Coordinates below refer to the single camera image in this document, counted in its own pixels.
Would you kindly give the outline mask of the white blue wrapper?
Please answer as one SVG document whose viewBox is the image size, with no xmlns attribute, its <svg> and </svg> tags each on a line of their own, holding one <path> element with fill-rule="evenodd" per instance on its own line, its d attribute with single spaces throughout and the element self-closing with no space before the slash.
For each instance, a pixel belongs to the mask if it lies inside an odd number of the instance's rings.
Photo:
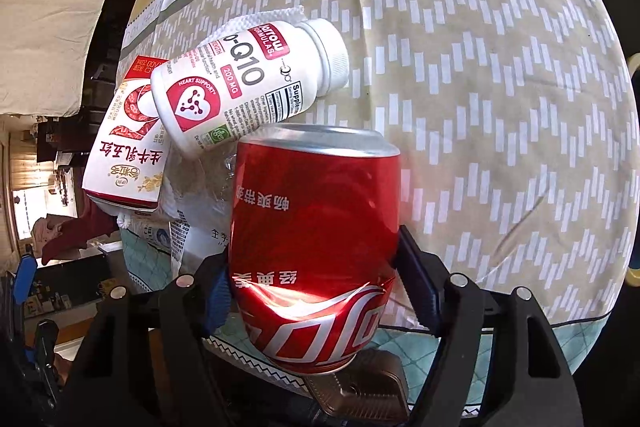
<svg viewBox="0 0 640 427">
<path fill-rule="evenodd" d="M 167 222 L 126 212 L 120 212 L 116 221 L 121 230 L 127 230 L 156 249 L 170 253 L 170 233 Z"/>
</svg>

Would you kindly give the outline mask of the clear plastic bottle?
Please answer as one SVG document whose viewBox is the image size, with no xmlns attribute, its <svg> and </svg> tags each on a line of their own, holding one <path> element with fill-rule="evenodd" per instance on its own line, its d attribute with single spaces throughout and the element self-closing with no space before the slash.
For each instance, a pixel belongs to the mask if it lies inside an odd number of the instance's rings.
<svg viewBox="0 0 640 427">
<path fill-rule="evenodd" d="M 236 144 L 221 144 L 198 159 L 169 153 L 158 210 L 168 219 L 171 273 L 193 274 L 221 254 L 230 237 Z"/>
</svg>

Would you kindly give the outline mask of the white hanging cloth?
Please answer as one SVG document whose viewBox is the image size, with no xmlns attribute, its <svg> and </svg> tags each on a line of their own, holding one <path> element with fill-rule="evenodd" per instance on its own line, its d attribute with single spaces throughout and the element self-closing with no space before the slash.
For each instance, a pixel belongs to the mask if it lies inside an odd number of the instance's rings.
<svg viewBox="0 0 640 427">
<path fill-rule="evenodd" d="M 1 0 L 1 113 L 67 117 L 105 0 Z"/>
</svg>

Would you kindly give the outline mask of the white supplement bottle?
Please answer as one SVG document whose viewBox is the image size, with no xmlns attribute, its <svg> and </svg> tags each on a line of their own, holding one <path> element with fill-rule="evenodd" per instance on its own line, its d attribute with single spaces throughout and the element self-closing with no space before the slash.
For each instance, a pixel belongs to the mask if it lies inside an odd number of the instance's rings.
<svg viewBox="0 0 640 427">
<path fill-rule="evenodd" d="M 254 24 L 160 64 L 151 74 L 158 116 L 186 158 L 306 110 L 345 86 L 338 29 L 316 18 Z"/>
</svg>

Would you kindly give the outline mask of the red cola can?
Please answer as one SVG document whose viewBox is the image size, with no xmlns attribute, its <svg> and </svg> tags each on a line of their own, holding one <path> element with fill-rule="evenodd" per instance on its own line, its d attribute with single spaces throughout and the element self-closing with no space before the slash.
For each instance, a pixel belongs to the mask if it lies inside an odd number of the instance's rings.
<svg viewBox="0 0 640 427">
<path fill-rule="evenodd" d="M 400 153 L 372 130 L 272 124 L 236 150 L 229 274 L 250 342 L 298 375 L 367 346 L 396 272 Z"/>
</svg>

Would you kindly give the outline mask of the red white milk carton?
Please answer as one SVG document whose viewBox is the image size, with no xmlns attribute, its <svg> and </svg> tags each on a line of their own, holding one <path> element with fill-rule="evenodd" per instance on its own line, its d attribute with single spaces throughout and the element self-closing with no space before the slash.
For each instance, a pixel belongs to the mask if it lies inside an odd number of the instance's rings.
<svg viewBox="0 0 640 427">
<path fill-rule="evenodd" d="M 170 143 L 154 103 L 151 74 L 163 62 L 144 55 L 134 59 L 89 154 L 82 189 L 111 216 L 157 208 Z"/>
</svg>

